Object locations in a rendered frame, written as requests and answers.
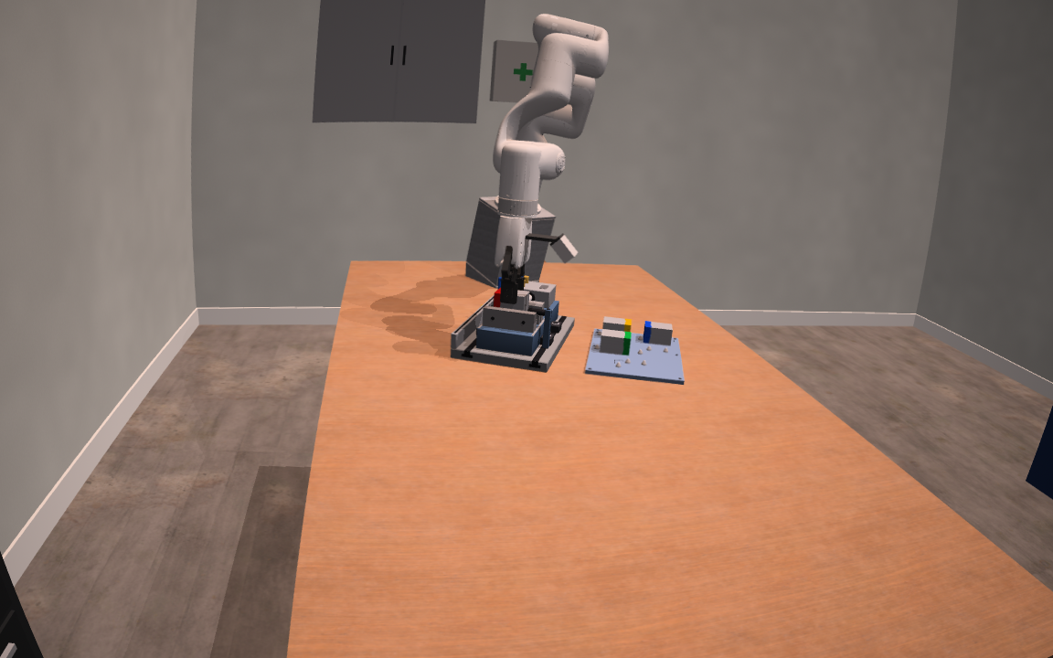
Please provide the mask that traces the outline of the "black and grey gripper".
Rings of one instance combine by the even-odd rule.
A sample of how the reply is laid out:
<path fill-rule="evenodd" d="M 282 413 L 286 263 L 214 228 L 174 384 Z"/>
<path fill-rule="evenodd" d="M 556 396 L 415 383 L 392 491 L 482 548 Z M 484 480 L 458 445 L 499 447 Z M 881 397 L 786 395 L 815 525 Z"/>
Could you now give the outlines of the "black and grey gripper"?
<path fill-rule="evenodd" d="M 516 304 L 517 290 L 524 290 L 524 263 L 530 257 L 531 240 L 526 240 L 526 236 L 532 233 L 532 218 L 537 214 L 522 216 L 498 211 L 497 214 L 501 217 L 497 230 L 495 266 L 503 265 L 500 302 Z"/>

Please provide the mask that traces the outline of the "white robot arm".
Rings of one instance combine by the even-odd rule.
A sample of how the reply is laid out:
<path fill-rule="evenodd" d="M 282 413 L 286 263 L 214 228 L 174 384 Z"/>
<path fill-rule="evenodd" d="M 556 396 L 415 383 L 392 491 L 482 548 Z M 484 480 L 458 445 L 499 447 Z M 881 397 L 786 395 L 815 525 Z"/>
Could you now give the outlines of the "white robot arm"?
<path fill-rule="evenodd" d="M 601 27 L 539 14 L 532 35 L 538 53 L 531 87 L 503 118 L 493 154 L 500 174 L 495 205 L 503 214 L 522 216 L 542 211 L 537 205 L 542 180 L 557 178 L 565 167 L 563 151 L 548 144 L 543 133 L 580 137 L 596 92 L 595 79 L 609 62 L 609 33 Z"/>

